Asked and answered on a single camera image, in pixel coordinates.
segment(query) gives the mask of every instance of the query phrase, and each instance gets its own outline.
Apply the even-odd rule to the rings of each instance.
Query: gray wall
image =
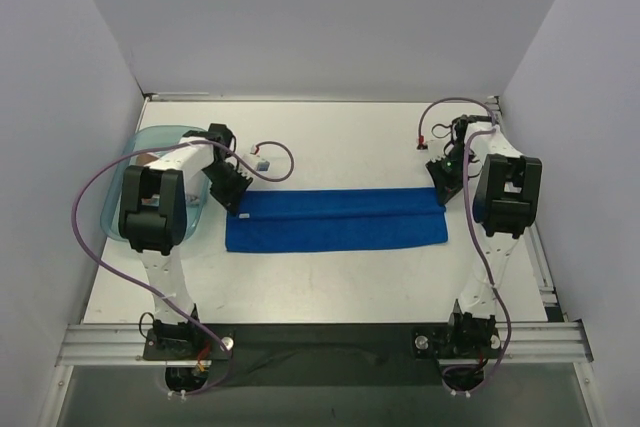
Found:
[[[556,0],[504,100],[517,146],[543,159],[560,301],[586,323],[611,425],[637,425],[640,1]]]
[[[145,92],[502,93],[553,0],[95,0]]]
[[[94,267],[74,193],[113,158],[142,98],[92,0],[0,0],[0,425],[34,425]],[[105,184],[87,199],[90,243]]]

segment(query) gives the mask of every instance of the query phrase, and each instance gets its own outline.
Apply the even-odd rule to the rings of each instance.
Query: metal frame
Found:
[[[501,338],[506,325],[497,324]],[[67,329],[58,365],[60,366],[192,366],[193,360],[145,361],[144,339],[133,324],[72,325]],[[516,322],[509,351],[509,363],[584,363],[591,351],[579,322]]]

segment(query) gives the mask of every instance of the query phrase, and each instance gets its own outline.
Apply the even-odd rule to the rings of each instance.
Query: blue towel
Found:
[[[448,239],[433,188],[249,191],[227,216],[229,252],[386,250]]]

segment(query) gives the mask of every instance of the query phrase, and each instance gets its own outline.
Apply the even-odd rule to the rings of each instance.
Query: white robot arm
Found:
[[[185,133],[180,144],[203,139],[229,147],[234,136],[225,125],[211,124],[207,132]],[[120,234],[129,240],[143,263],[149,285],[196,319],[197,308],[187,291],[179,253],[187,228],[185,194],[194,183],[202,185],[197,182],[198,177],[206,175],[212,183],[211,195],[235,215],[253,179],[227,163],[228,156],[211,144],[189,145],[147,165],[131,165],[123,177]],[[157,202],[150,202],[154,196]],[[193,343],[193,326],[187,325],[162,299],[154,297],[154,304],[157,340]]]
[[[473,195],[473,228],[499,287],[507,263],[524,229],[536,216],[542,164],[525,157],[502,134],[489,117],[463,116],[453,121],[451,149],[427,164],[445,204],[462,188],[464,145],[476,132],[493,130],[490,135],[475,136],[472,150],[482,162],[480,180]],[[495,319],[496,299],[485,266],[479,256],[457,299],[460,312],[473,318]]]

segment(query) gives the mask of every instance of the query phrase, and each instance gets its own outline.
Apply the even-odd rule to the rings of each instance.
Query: teal plastic container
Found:
[[[130,154],[133,151],[141,149],[150,149],[152,147],[168,147],[170,145],[177,144],[182,136],[190,131],[197,130],[203,132],[204,129],[199,127],[189,127],[186,125],[158,125],[154,127],[147,127],[140,130],[136,135],[131,137],[127,142],[127,145],[123,151],[123,155]],[[136,157],[129,159],[129,162],[120,162],[116,167],[111,186],[107,192],[107,198],[102,208],[102,214],[100,215],[100,226],[105,234],[109,238],[114,240],[124,241],[120,237],[118,231],[118,215],[120,212],[120,193],[122,192],[122,177],[124,175],[124,169],[131,164],[135,164]],[[207,200],[209,192],[210,182],[207,180],[203,183],[202,192],[200,193],[200,202],[197,205],[187,206],[187,231],[185,233],[185,240],[191,237],[196,230],[200,215],[202,214],[202,208]]]

